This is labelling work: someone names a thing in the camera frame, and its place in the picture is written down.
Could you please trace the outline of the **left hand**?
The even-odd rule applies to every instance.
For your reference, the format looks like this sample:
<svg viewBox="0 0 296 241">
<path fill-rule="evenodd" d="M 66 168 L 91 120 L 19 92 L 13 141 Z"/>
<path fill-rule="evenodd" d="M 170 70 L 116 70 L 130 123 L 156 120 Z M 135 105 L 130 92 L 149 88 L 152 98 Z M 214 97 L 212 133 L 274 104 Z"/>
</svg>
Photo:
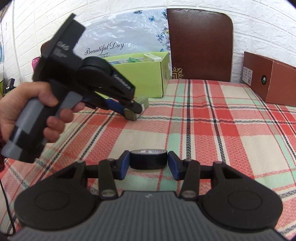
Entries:
<svg viewBox="0 0 296 241">
<path fill-rule="evenodd" d="M 24 82 L 7 96 L 1 99 L 1 136 L 8 142 L 15 126 L 29 131 L 44 107 L 53 108 L 58 105 L 58 99 L 51 91 L 47 82 Z M 45 115 L 42 120 L 43 130 L 39 130 L 48 142 L 54 143 L 59 139 L 65 125 L 74 119 L 74 113 L 85 108 L 82 102 L 72 109 L 62 109 L 59 117 Z"/>
</svg>

